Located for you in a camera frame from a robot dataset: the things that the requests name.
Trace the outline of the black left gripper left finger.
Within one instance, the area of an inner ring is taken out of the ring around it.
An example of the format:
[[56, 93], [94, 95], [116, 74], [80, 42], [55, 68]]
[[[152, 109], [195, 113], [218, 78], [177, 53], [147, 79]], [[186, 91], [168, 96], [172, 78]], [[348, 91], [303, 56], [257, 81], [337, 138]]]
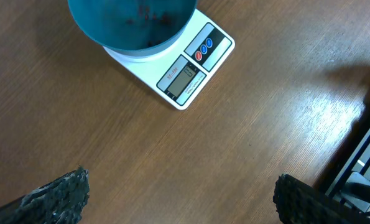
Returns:
[[0, 224], [77, 224], [89, 192], [88, 170], [80, 166], [0, 207]]

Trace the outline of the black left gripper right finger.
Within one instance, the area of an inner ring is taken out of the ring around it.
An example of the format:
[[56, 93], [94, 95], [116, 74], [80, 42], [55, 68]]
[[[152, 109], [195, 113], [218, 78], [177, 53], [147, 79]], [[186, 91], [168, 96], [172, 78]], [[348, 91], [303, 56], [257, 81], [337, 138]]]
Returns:
[[[350, 194], [370, 203], [370, 186], [349, 183]], [[288, 174], [275, 183], [273, 202], [284, 224], [370, 223], [370, 212], [349, 208]]]

